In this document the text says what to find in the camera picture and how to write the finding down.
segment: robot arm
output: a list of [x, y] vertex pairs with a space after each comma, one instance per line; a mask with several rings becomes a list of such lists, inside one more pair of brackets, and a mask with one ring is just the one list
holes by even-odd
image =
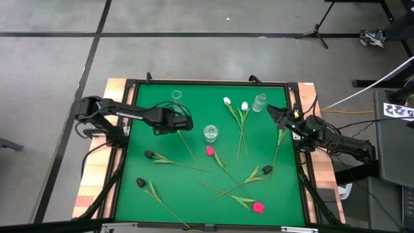
[[82, 98], [78, 104], [75, 119], [81, 124], [91, 123], [95, 127], [95, 129], [83, 131], [88, 137], [93, 137], [95, 133], [104, 133], [109, 146], [122, 148], [126, 145], [124, 130], [120, 126], [112, 125], [104, 117], [107, 115], [141, 120], [153, 128], [155, 135], [193, 129], [191, 116], [186, 113], [183, 115], [177, 113], [172, 107], [157, 105], [150, 108], [135, 107], [98, 96]]
[[368, 140], [353, 139], [339, 132], [335, 133], [320, 117], [308, 116], [299, 121], [287, 108], [272, 105], [267, 105], [267, 111], [279, 129], [286, 127], [301, 137], [301, 148], [305, 151], [314, 151], [315, 147], [334, 148], [335, 151], [351, 155], [363, 163], [376, 160], [375, 147]]

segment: clear plastic cup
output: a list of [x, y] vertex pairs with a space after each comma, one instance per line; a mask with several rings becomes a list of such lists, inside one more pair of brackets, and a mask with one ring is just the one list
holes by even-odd
[[175, 90], [172, 92], [171, 96], [173, 97], [174, 102], [178, 102], [181, 98], [181, 91]]
[[[171, 93], [171, 97], [173, 97], [174, 102], [175, 102], [176, 104], [179, 104], [180, 99], [181, 99], [181, 91], [180, 91], [180, 90], [175, 90], [175, 91], [173, 91], [173, 92]], [[174, 111], [175, 111], [176, 113], [183, 114], [183, 111], [182, 111], [182, 109], [181, 109], [179, 106], [174, 105], [174, 106], [173, 106], [173, 109], [174, 109]]]
[[214, 142], [219, 135], [219, 130], [213, 125], [206, 126], [204, 129], [204, 136], [207, 142]]
[[261, 93], [254, 98], [252, 109], [256, 113], [263, 110], [264, 106], [266, 105], [266, 95]]

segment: green board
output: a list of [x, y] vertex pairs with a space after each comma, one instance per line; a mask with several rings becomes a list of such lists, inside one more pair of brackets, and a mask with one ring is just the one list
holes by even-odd
[[[248, 149], [246, 155], [242, 146], [240, 161], [237, 162], [237, 147], [240, 130], [237, 122], [223, 102], [227, 96], [233, 108], [241, 108], [247, 101], [265, 93], [267, 103], [286, 107], [284, 88], [241, 87], [210, 85], [140, 84], [136, 104], [151, 107], [165, 100], [172, 100], [171, 93], [180, 90], [180, 104], [192, 114], [194, 128], [182, 135], [196, 157], [200, 168], [211, 173], [192, 170], [175, 164], [155, 164], [144, 155], [151, 150], [182, 164], [196, 166], [187, 147], [178, 134], [153, 134], [152, 128], [135, 120], [131, 129], [125, 169], [118, 198], [116, 221], [147, 221], [180, 223], [166, 208], [136, 184], [138, 177], [151, 180], [160, 198], [186, 223], [227, 225], [305, 225], [300, 186], [295, 166], [292, 137], [289, 133], [281, 144], [271, 180], [264, 180], [243, 186], [252, 199], [265, 205], [265, 213], [249, 211], [226, 195], [210, 201], [219, 192], [199, 184], [205, 182], [220, 190], [235, 186], [231, 178], [217, 165], [213, 157], [206, 154], [206, 146], [212, 145], [238, 182], [243, 182], [256, 166], [262, 169], [272, 165], [276, 152], [278, 130], [266, 109], [260, 113], [250, 111], [245, 123], [245, 137]], [[204, 139], [203, 129], [213, 124], [219, 130], [217, 140], [212, 144]], [[239, 188], [231, 192], [247, 197]]]

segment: printed label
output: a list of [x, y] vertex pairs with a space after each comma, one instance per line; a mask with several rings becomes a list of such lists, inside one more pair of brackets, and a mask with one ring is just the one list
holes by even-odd
[[401, 105], [395, 105], [395, 104], [388, 104], [384, 103], [384, 115], [387, 117], [411, 117], [411, 118], [403, 118], [401, 120], [408, 120], [413, 121], [414, 120], [414, 109], [410, 107], [404, 107]]

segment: gray floor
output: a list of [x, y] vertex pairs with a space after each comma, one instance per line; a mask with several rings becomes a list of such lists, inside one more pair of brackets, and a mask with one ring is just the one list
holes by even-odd
[[[388, 3], [394, 15], [401, 15], [398, 1]], [[104, 4], [3, 0], [0, 32], [95, 32]], [[113, 0], [104, 32], [299, 33], [312, 29], [328, 6], [322, 0]], [[337, 3], [321, 32], [357, 33], [386, 24], [378, 4]], [[29, 222], [91, 42], [0, 38], [0, 137], [26, 146], [20, 153], [0, 150], [0, 225]], [[148, 71], [154, 78], [203, 80], [245, 80], [255, 74], [263, 81], [314, 82], [324, 107], [356, 92], [351, 80], [379, 79], [408, 58], [398, 42], [382, 50], [362, 47], [357, 39], [326, 42], [329, 50], [317, 39], [102, 38], [83, 95], [102, 95], [108, 78], [143, 78]], [[373, 91], [368, 90], [336, 109], [372, 110], [372, 101]], [[323, 116], [335, 126], [374, 117]], [[359, 129], [343, 133], [353, 135]], [[375, 127], [358, 137], [375, 144]], [[71, 217], [88, 148], [88, 140], [71, 135], [45, 221]], [[346, 155], [342, 160], [358, 164]]]

